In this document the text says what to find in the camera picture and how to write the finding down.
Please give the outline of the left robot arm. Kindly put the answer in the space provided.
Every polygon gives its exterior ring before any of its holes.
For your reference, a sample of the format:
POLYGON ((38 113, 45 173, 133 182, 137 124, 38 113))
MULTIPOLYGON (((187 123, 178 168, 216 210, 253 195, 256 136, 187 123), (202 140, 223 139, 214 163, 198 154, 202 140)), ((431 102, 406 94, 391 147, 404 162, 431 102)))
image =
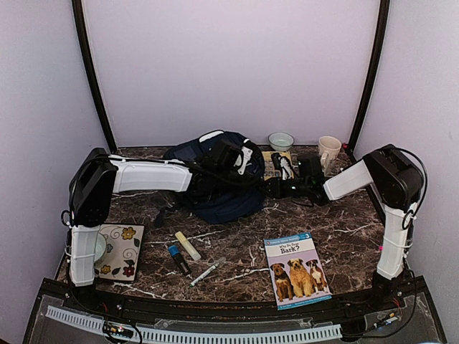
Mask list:
POLYGON ((85 312, 96 312, 100 295, 89 286, 95 279, 95 253, 100 227, 110 212, 113 194, 125 191, 196 191, 218 186, 246 188, 256 181, 247 171, 254 153, 246 140, 241 146, 218 140, 196 161, 135 159, 90 152, 70 182, 67 225, 70 263, 67 279, 76 286, 72 298, 85 312))

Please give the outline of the navy blue student backpack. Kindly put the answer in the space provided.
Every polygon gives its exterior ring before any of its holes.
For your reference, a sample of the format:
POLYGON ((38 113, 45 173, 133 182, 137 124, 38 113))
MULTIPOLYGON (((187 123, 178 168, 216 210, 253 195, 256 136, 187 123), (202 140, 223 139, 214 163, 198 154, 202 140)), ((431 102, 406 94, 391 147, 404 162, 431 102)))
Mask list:
POLYGON ((188 189, 175 194, 176 203, 171 207, 163 207, 159 210, 154 220, 155 227, 162 227, 166 214, 179 209, 187 209, 193 215, 210 224, 227 223, 261 210, 265 195, 259 190, 259 187, 263 182, 265 162, 260 148, 242 134, 215 130, 200 138, 168 149, 163 158, 191 163, 193 167, 198 169, 191 171, 192 178, 188 189), (196 160, 213 147, 218 140, 228 140, 238 146, 252 150, 252 157, 247 164, 245 173, 253 177, 253 185, 231 186, 202 173, 196 160))

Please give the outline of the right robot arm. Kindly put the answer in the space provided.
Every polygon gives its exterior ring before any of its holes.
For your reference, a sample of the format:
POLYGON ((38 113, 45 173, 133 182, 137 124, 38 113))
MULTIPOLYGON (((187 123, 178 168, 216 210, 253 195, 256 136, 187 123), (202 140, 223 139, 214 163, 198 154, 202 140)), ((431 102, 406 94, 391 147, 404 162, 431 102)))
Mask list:
POLYGON ((306 198, 312 206, 324 206, 361 188, 373 185, 384 206, 382 253, 372 277, 366 305, 373 311, 385 308, 394 298, 412 246, 414 220, 427 191, 427 171, 414 154, 392 144, 367 153, 332 178, 317 173, 293 179, 270 178, 260 190, 273 199, 306 198))

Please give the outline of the dog book Why Dogs Bark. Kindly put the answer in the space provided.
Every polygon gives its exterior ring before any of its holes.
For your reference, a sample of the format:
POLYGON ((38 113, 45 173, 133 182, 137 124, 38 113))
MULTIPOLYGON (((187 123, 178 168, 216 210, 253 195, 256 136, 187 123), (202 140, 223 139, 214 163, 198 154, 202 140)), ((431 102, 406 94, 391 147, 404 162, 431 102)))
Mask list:
POLYGON ((332 298, 310 233, 266 239, 264 248, 279 310, 332 298))

